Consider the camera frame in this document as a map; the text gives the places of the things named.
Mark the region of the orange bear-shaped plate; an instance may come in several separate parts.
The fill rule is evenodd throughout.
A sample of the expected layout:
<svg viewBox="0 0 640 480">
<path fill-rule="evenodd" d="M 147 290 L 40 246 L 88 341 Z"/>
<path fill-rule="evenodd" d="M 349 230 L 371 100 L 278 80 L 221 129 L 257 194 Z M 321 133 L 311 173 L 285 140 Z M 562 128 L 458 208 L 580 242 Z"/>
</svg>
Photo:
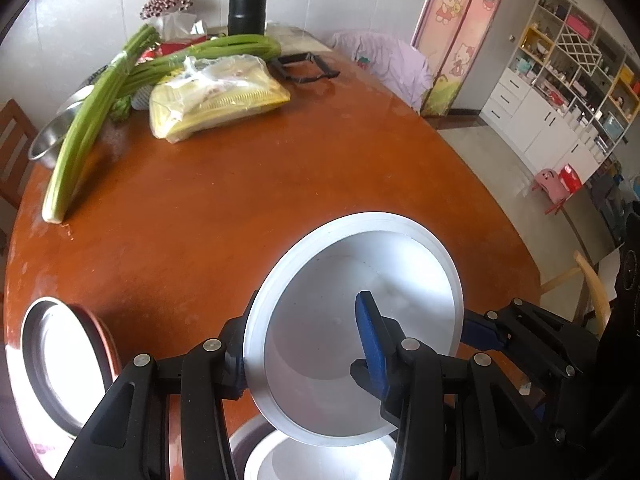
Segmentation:
<svg viewBox="0 0 640 480">
<path fill-rule="evenodd" d="M 122 370 L 113 336 L 103 321 L 89 310 L 79 304 L 72 304 L 70 310 L 76 315 L 89 338 L 96 354 L 104 387 L 108 389 Z"/>
</svg>

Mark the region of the round metal pan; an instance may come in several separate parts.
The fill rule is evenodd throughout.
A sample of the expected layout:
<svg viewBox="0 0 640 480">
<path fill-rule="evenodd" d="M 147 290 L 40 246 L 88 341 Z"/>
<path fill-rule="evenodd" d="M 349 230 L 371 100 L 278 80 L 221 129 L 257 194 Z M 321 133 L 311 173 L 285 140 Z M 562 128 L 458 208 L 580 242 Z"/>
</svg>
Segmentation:
<svg viewBox="0 0 640 480">
<path fill-rule="evenodd" d="M 108 389 L 96 354 L 68 304 L 41 297 L 21 328 L 22 359 L 36 399 L 56 426 L 78 436 Z"/>
</svg>

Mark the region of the stainless steel bowl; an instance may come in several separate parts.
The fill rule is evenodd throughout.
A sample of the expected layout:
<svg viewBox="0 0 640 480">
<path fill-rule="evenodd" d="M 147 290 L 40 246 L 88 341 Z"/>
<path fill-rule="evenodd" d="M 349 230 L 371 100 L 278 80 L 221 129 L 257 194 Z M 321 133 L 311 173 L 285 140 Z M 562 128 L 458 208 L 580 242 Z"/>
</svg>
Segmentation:
<svg viewBox="0 0 640 480">
<path fill-rule="evenodd" d="M 276 430 L 261 414 L 248 420 L 229 438 L 232 462 L 236 476 L 244 479 L 244 472 L 250 454 L 256 446 Z"/>
</svg>

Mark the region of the red instant noodle cup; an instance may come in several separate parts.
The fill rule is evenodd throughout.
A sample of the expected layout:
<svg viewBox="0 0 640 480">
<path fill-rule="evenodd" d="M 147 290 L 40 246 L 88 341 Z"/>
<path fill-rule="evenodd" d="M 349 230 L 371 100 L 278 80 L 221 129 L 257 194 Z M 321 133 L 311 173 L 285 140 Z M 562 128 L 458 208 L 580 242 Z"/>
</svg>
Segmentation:
<svg viewBox="0 0 640 480">
<path fill-rule="evenodd" d="M 281 431 L 264 437 L 248 456 L 245 479 L 388 479 L 396 444 L 391 437 L 353 446 L 313 446 Z"/>
</svg>

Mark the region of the light wooden chair right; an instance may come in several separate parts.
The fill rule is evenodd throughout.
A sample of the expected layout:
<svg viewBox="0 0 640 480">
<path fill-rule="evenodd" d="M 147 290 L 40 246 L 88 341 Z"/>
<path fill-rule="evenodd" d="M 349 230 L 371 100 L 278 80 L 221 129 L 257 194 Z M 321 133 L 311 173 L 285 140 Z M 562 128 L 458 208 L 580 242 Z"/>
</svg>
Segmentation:
<svg viewBox="0 0 640 480">
<path fill-rule="evenodd" d="M 576 250 L 573 254 L 575 265 L 567 269 L 563 273 L 557 275 L 549 281 L 541 285 L 540 293 L 545 295 L 569 281 L 573 276 L 582 274 L 584 283 L 587 286 L 589 299 L 593 306 L 594 318 L 596 319 L 596 335 L 600 338 L 605 329 L 606 324 L 611 316 L 611 306 L 608 301 L 608 294 L 601 282 L 596 270 L 593 269 L 586 257 Z"/>
</svg>

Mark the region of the pink children stool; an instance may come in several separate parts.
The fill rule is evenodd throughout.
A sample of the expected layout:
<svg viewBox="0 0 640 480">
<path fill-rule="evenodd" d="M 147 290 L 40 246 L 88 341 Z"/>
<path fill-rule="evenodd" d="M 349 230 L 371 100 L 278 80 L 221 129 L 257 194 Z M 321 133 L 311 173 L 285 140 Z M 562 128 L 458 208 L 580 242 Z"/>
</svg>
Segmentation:
<svg viewBox="0 0 640 480">
<path fill-rule="evenodd" d="M 556 214 L 570 198 L 570 190 L 565 186 L 560 175 L 552 169 L 544 169 L 534 177 L 532 190 L 541 188 L 548 196 L 551 205 L 545 214 Z"/>
</svg>

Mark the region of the red children stool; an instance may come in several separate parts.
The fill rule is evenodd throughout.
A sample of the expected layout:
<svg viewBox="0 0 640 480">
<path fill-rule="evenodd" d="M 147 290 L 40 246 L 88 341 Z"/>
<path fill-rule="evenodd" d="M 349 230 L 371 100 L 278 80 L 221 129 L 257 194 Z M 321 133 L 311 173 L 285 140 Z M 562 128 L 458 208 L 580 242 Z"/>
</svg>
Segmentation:
<svg viewBox="0 0 640 480">
<path fill-rule="evenodd" d="M 582 188 L 582 179 L 570 164 L 566 164 L 561 168 L 559 178 L 570 195 L 577 193 Z"/>
</svg>

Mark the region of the white shelf cabinet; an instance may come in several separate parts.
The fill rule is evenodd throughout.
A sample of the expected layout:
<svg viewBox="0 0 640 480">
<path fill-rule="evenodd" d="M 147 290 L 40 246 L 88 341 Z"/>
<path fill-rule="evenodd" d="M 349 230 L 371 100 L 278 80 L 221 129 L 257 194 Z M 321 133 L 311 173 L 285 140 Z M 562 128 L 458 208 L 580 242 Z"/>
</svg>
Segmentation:
<svg viewBox="0 0 640 480">
<path fill-rule="evenodd" d="M 531 172 L 583 181 L 638 115 L 638 53 L 603 0 L 537 0 L 480 111 Z"/>
</svg>

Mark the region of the pink cloth on chair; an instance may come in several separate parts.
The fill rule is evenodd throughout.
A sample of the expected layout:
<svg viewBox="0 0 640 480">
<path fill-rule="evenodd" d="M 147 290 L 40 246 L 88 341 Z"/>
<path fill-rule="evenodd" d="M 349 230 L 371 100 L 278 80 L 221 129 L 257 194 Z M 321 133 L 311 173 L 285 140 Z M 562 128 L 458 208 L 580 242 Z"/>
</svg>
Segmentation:
<svg viewBox="0 0 640 480">
<path fill-rule="evenodd" d="M 405 41 L 380 32 L 336 32 L 329 46 L 378 78 L 415 112 L 434 86 L 427 58 Z"/>
</svg>

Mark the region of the steel basin at back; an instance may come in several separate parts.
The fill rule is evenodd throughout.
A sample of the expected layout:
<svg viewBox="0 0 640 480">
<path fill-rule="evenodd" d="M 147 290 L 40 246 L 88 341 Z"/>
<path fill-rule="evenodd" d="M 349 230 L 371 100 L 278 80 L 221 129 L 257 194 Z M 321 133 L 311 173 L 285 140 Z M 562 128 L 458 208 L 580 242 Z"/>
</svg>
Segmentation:
<svg viewBox="0 0 640 480">
<path fill-rule="evenodd" d="M 93 84 L 87 84 L 77 90 L 61 105 L 55 118 L 39 131 L 28 150 L 31 162 L 50 170 L 54 168 L 66 133 L 93 88 Z"/>
</svg>

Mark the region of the wooden slat-back chair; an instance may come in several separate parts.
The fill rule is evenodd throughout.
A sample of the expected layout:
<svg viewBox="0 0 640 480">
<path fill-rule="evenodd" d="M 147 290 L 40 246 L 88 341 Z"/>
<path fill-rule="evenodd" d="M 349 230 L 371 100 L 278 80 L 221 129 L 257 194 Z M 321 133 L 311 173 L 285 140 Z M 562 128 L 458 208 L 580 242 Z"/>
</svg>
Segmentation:
<svg viewBox="0 0 640 480">
<path fill-rule="evenodd" d="M 29 165 L 28 150 L 37 130 L 14 99 L 1 110 L 1 197 L 15 209 L 22 199 L 21 182 Z"/>
</svg>

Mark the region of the hello kitty folding screen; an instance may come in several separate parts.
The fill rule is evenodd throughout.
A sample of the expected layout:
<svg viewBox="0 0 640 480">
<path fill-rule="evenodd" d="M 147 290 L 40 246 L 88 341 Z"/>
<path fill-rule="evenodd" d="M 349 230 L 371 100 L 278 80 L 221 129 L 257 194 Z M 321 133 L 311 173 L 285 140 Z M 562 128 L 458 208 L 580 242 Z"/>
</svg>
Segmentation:
<svg viewBox="0 0 640 480">
<path fill-rule="evenodd" d="M 433 85 L 420 113 L 445 116 L 480 52 L 501 0 L 427 0 L 413 38 L 426 57 Z"/>
</svg>

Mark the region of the black tray on table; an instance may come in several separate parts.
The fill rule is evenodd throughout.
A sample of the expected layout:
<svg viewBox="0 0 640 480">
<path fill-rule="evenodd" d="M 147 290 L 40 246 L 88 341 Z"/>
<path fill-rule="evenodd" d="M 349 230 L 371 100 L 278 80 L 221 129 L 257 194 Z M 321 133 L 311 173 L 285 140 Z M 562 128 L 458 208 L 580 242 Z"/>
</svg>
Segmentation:
<svg viewBox="0 0 640 480">
<path fill-rule="evenodd" d="M 312 84 L 322 79 L 334 79 L 340 71 L 329 64 L 318 54 L 312 52 L 282 55 L 269 62 L 273 73 L 293 84 Z"/>
</svg>

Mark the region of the celery bunch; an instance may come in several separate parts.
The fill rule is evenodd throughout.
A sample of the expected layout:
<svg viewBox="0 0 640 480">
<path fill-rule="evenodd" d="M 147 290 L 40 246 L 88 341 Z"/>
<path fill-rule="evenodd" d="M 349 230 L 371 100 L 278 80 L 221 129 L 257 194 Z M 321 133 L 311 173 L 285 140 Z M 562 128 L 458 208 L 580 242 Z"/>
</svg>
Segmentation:
<svg viewBox="0 0 640 480">
<path fill-rule="evenodd" d="M 216 60 L 233 55 L 253 55 L 269 61 L 281 53 L 277 39 L 262 35 L 234 35 L 219 37 L 194 44 L 177 52 L 153 58 L 138 64 L 116 94 L 117 99 L 132 96 L 149 84 L 157 84 L 168 74 L 183 66 L 186 58 L 196 60 Z"/>
<path fill-rule="evenodd" d="M 60 224 L 72 202 L 81 171 L 118 92 L 142 53 L 155 44 L 160 34 L 144 24 L 122 47 L 99 76 L 91 93 L 82 102 L 70 128 L 43 197 L 41 217 L 44 222 Z"/>
</svg>

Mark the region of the yellow plastic food bag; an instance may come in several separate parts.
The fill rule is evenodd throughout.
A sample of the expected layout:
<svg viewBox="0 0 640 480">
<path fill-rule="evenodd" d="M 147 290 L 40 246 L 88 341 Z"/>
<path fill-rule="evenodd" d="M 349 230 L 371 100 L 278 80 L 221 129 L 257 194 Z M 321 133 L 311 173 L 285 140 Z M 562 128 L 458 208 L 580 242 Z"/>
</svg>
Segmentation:
<svg viewBox="0 0 640 480">
<path fill-rule="evenodd" d="M 163 78 L 149 97 L 154 138 L 175 144 L 202 130 L 228 125 L 291 101 L 291 93 L 257 56 L 198 60 Z"/>
</svg>

